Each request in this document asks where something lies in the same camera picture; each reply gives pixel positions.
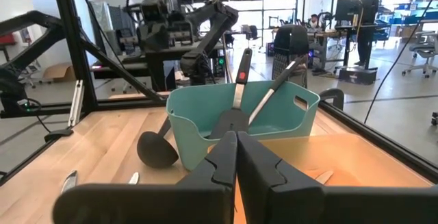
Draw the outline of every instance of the floor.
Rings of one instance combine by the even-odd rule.
[[[379,42],[373,48],[370,66],[378,67],[378,80],[374,85],[349,84],[334,78],[315,77],[309,74],[309,89],[316,93],[327,88],[342,89],[346,94],[344,111],[363,121],[382,79],[394,64],[403,44],[392,38],[385,46]],[[235,75],[243,49],[235,47],[229,53],[233,75]],[[357,52],[352,52],[350,63],[356,62],[357,58]],[[424,59],[417,59],[418,64],[423,62]],[[438,165],[438,131],[436,127],[430,125],[431,113],[438,111],[438,104],[435,104],[438,103],[438,77],[432,75],[430,79],[425,79],[421,71],[403,77],[401,72],[411,63],[412,53],[406,50],[382,85],[367,125]],[[326,69],[333,69],[339,64],[341,62],[328,63]],[[271,72],[272,58],[267,58],[265,54],[254,50],[250,81],[270,79]],[[148,78],[141,80],[151,86]],[[107,99],[111,95],[122,93],[123,81],[95,80],[94,87],[98,99]],[[38,85],[36,89],[28,88],[27,94],[42,103],[71,101],[73,88],[74,83],[43,84]],[[50,130],[67,126],[67,114],[41,118]],[[0,120],[0,171],[9,171],[37,150],[43,145],[46,134],[36,117]]]

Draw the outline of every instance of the cardboard box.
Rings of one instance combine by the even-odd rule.
[[[75,71],[71,63],[61,63],[50,66],[44,72],[45,79],[53,79],[54,82],[76,81]]]
[[[414,25],[408,25],[401,28],[400,37],[401,38],[409,38],[415,29]]]

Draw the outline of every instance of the teal plastic basket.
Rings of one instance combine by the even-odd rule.
[[[242,111],[250,114],[267,93],[272,81],[249,82],[242,97]],[[166,110],[184,167],[193,170],[219,140],[206,139],[220,114],[233,105],[235,84],[190,86],[171,92]],[[307,110],[295,104],[298,97]],[[249,128],[258,140],[310,135],[320,97],[285,82],[270,98]]]

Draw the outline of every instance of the metal utensil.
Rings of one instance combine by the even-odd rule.
[[[138,172],[135,172],[135,173],[132,175],[131,179],[129,180],[128,184],[137,184],[139,178],[140,178],[140,174],[139,174]]]
[[[280,86],[286,82],[286,80],[289,78],[291,73],[295,71],[295,69],[305,60],[307,59],[307,56],[301,56],[299,58],[296,58],[290,64],[286,67],[286,69],[277,77],[277,79],[272,83],[272,85],[269,87],[268,92],[263,97],[263,99],[259,102],[257,107],[254,109],[254,111],[251,113],[249,117],[249,125],[254,121],[255,117],[259,114],[260,110],[265,106],[265,104],[269,101],[269,98],[280,88]]]
[[[331,178],[331,176],[334,174],[333,171],[327,171],[321,174],[320,176],[316,177],[316,181],[320,182],[321,184],[327,183],[327,181]]]
[[[252,56],[253,51],[251,49],[245,49],[235,80],[233,107],[220,114],[219,120],[214,125],[209,139],[222,138],[227,131],[248,131],[249,115],[245,114],[240,109],[240,106],[242,104],[242,95],[244,94],[245,85],[248,82]]]
[[[77,171],[71,172],[64,180],[64,185],[62,186],[61,193],[66,192],[68,189],[75,187],[77,184]]]

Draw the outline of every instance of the person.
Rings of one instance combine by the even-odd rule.
[[[316,14],[312,14],[312,16],[310,16],[310,21],[309,21],[310,27],[311,28],[318,28],[318,15]]]
[[[374,18],[376,16],[378,9],[378,0],[372,0],[370,4],[370,9],[366,10],[369,14],[364,14],[366,16],[365,21],[362,25],[372,25],[374,24]],[[370,60],[372,41],[374,37],[375,27],[361,27],[359,34],[357,35],[357,53],[359,54],[359,61],[355,63],[358,66],[365,66],[366,62]]]

